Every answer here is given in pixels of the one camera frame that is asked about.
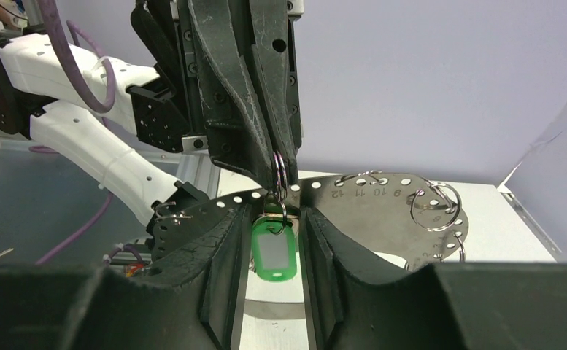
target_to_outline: screw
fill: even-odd
[[[225,95],[223,95],[222,93],[215,93],[215,102],[218,104],[225,102]]]

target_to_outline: key tag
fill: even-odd
[[[296,238],[290,225],[281,230],[283,218],[276,214],[264,214],[252,228],[251,252],[255,273],[264,281],[284,282],[297,272]]]

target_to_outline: green plastic tag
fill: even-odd
[[[279,235],[282,220],[261,217],[253,223],[251,251],[255,273],[264,281],[283,282],[296,275],[296,239],[294,230],[286,225]]]

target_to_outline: white table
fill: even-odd
[[[301,171],[301,178],[333,175]],[[555,262],[537,237],[506,202],[496,187],[487,184],[450,182],[460,193],[470,228],[465,242],[467,261],[494,262]],[[251,190],[259,186],[247,177],[221,171],[218,195]],[[402,266],[401,258],[384,256]],[[458,261],[458,254],[446,261]],[[291,281],[268,283],[249,274],[248,300],[289,303],[294,315],[301,309],[303,295],[300,273]],[[242,324],[241,350],[302,350],[308,349],[306,322],[294,315],[279,315],[278,319],[261,319],[245,314]]]

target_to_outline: black wire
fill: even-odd
[[[4,5],[0,4],[0,7],[2,9],[4,9],[4,11],[10,13],[11,15],[15,16],[16,18],[19,18],[20,20],[28,20],[27,18],[21,17],[19,15],[16,15],[14,12],[10,11],[9,9],[7,9],[6,7],[4,7]]]

